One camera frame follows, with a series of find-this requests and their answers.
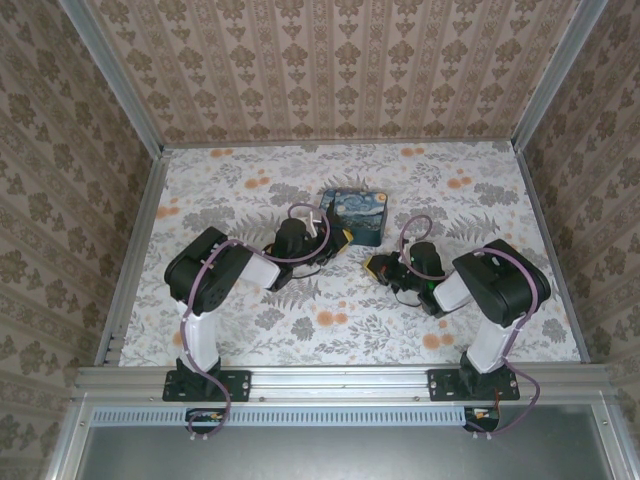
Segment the aluminium side rail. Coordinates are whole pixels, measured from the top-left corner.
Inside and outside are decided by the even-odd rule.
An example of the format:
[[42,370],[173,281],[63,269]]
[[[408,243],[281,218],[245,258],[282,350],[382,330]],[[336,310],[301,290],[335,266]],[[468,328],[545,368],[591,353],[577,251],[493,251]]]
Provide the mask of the aluminium side rail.
[[119,365],[124,339],[131,320],[149,240],[164,188],[169,164],[164,149],[153,160],[131,232],[126,255],[106,318],[94,365]]
[[567,319],[571,327],[571,332],[576,343],[577,351],[580,355],[580,361],[582,363],[591,363],[591,358],[588,352],[588,348],[581,331],[581,325],[576,315],[576,311],[570,296],[570,292],[565,281],[563,271],[553,245],[552,237],[548,229],[548,225],[544,216],[543,209],[541,207],[537,192],[535,190],[534,182],[532,180],[528,165],[524,153],[521,150],[514,148],[514,154],[519,166],[521,176],[526,187],[526,191],[531,203],[531,208],[534,212],[536,222],[543,240],[547,256],[550,262],[550,266],[554,275],[555,285],[558,289],[559,296],[562,300]]

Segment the black left controller board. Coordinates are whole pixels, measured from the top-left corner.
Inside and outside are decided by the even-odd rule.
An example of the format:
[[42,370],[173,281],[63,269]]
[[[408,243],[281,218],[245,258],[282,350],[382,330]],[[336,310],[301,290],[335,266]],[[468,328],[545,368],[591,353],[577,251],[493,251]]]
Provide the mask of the black left controller board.
[[184,417],[185,428],[195,435],[209,435],[225,418],[224,408],[192,408],[187,409]]

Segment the starry night print box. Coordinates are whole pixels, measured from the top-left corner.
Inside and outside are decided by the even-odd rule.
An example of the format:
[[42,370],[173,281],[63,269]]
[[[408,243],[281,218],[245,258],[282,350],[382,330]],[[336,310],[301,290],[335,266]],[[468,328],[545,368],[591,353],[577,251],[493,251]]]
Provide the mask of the starry night print box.
[[333,225],[348,230],[354,245],[368,247],[382,244],[387,204],[386,193],[355,188],[327,189],[320,201]]

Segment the aluminium rail carrying arm bases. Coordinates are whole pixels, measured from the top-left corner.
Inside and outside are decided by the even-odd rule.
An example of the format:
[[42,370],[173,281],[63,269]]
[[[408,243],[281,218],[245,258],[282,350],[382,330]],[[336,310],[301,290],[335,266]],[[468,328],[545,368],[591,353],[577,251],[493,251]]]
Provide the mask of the aluminium rail carrying arm bases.
[[[446,364],[405,366],[249,366],[249,403],[273,405],[391,405],[430,401],[431,370]],[[531,376],[541,387],[541,405],[595,404],[616,400],[616,389],[602,365],[524,363],[516,366],[524,405],[534,396]],[[168,367],[85,367],[78,371],[71,394],[82,401],[113,405],[151,405],[162,401]]]

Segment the floral patterned table cover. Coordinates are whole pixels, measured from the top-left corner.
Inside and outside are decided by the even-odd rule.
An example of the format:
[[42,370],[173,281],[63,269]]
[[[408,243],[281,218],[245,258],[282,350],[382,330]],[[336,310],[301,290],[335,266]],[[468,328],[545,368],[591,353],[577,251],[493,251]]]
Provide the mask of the floral patterned table cover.
[[[180,316],[164,281],[169,262],[208,227],[255,247],[270,243],[289,208],[305,214],[327,189],[388,196],[382,252],[424,235],[444,265],[507,241],[546,275],[547,252],[512,146],[499,142],[175,149],[149,240],[119,362],[171,366]],[[216,311],[227,366],[457,362],[482,316],[468,305],[426,315],[364,270],[369,247],[299,269],[281,291],[237,283]]]

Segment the aluminium corner post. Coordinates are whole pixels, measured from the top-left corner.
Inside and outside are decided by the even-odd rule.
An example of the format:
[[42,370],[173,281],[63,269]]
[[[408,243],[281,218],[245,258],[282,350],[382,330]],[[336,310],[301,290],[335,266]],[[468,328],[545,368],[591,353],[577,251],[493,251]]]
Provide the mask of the aluminium corner post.
[[516,153],[531,140],[606,4],[607,0],[580,0],[511,136]]
[[160,133],[144,108],[142,97],[128,79],[124,63],[116,57],[115,51],[85,0],[59,0],[59,2],[115,94],[139,139],[152,158],[160,158],[163,150]]

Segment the black right controller board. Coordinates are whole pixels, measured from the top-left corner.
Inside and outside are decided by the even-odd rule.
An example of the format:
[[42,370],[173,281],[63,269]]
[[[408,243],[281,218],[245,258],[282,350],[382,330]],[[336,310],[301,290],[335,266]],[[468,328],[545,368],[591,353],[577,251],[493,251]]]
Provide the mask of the black right controller board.
[[498,407],[465,407],[465,424],[463,428],[472,433],[493,432],[500,422],[500,409]]

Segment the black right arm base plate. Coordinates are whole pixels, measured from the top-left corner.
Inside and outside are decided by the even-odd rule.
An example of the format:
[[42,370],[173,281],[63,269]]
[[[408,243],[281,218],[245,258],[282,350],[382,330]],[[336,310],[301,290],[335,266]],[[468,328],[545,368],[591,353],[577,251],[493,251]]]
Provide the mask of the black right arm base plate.
[[516,375],[506,366],[485,374],[473,368],[430,369],[427,377],[433,402],[520,399]]

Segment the black controller board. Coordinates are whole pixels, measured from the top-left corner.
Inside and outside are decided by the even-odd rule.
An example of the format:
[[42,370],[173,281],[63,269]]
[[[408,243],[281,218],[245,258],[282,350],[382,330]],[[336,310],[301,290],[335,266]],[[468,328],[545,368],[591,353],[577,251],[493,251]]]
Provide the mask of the black controller board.
[[224,408],[192,408],[187,409],[184,417],[185,428],[195,435],[209,435],[225,418]]
[[500,409],[498,407],[465,407],[465,424],[463,428],[472,433],[493,432],[500,422]]

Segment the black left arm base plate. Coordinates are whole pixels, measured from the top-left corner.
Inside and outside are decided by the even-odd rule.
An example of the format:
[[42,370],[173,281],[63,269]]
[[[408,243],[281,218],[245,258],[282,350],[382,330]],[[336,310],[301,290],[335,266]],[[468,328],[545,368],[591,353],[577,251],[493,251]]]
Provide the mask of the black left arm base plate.
[[[215,377],[232,401],[246,402],[251,389],[249,370],[223,370]],[[189,369],[171,370],[166,374],[162,400],[165,402],[224,402],[224,393],[212,381]]]

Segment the grey metal panel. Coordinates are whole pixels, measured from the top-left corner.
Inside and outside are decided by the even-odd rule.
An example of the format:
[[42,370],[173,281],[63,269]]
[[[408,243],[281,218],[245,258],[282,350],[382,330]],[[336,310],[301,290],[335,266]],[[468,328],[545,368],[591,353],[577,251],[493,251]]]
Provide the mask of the grey metal panel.
[[510,431],[179,427],[90,431],[77,480],[613,480],[586,407],[537,407]]

